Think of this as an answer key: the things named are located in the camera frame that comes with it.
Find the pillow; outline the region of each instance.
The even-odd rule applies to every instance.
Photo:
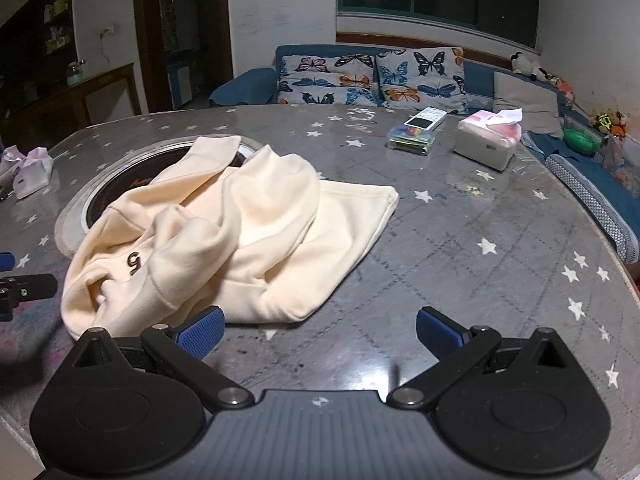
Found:
[[[558,139],[564,136],[555,92],[502,72],[494,72],[494,112],[516,108],[522,108],[520,125],[524,131],[549,134]]]
[[[433,106],[466,113],[464,53],[459,47],[391,50],[377,56],[380,88],[392,108]]]
[[[382,102],[373,67],[373,57],[365,54],[283,56],[278,102],[378,106]]]

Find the white wall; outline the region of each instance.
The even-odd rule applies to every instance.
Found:
[[[356,15],[352,12],[342,12],[338,16],[337,30],[338,32],[385,34],[403,38],[439,41],[463,48],[472,48],[507,59],[517,51],[525,52],[529,59],[536,57],[536,53],[532,49],[524,48],[508,40],[496,40],[489,34],[466,31],[446,23],[402,18],[400,16]]]
[[[13,16],[28,0],[0,0],[0,25]],[[104,38],[104,53],[110,59],[109,68],[134,63],[136,87],[143,109],[146,106],[145,91],[140,72],[140,57],[136,38],[133,0],[72,0],[76,50],[78,58],[85,59],[82,68],[86,75],[95,75],[107,69],[107,62],[100,56],[98,32],[108,25],[115,25],[116,33]],[[121,119],[132,115],[126,85],[114,84],[87,99],[94,123]]]
[[[588,112],[613,107],[640,132],[640,0],[540,0],[542,67]]]
[[[335,0],[229,0],[234,75],[271,66],[280,44],[335,43]]]

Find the blue gripper pad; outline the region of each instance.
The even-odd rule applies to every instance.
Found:
[[[470,339],[470,334],[464,327],[431,307],[418,311],[415,333],[418,340],[439,360],[462,348]]]
[[[202,360],[225,335],[225,314],[217,306],[209,307],[176,330],[177,345]]]
[[[15,257],[11,253],[0,253],[0,272],[14,270]]]

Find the tissue pack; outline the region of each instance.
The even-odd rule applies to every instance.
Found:
[[[502,171],[518,149],[522,110],[494,114],[480,110],[458,123],[454,151],[480,164]]]

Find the cream sweatshirt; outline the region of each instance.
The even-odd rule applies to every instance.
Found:
[[[392,187],[319,180],[269,146],[230,168],[240,137],[199,137],[91,227],[66,275],[62,319],[134,336],[211,304],[227,322],[306,319],[370,250],[398,204]]]

